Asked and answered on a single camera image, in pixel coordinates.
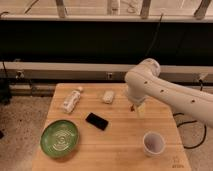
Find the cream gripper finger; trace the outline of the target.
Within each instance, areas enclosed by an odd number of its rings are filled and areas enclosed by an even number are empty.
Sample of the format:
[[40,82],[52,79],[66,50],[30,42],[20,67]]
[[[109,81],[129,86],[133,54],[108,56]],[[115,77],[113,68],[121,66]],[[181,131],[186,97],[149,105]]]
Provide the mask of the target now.
[[140,106],[136,108],[136,113],[138,114],[139,118],[143,118],[146,113],[146,104],[142,103]]

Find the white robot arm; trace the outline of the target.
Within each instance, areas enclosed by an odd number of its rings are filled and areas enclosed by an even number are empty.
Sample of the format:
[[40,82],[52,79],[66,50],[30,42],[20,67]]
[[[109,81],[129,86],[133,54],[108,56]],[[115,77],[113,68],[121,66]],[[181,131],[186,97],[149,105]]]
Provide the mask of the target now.
[[159,63],[152,58],[130,69],[125,75],[129,101],[139,106],[151,96],[213,128],[213,94],[160,79],[160,71]]

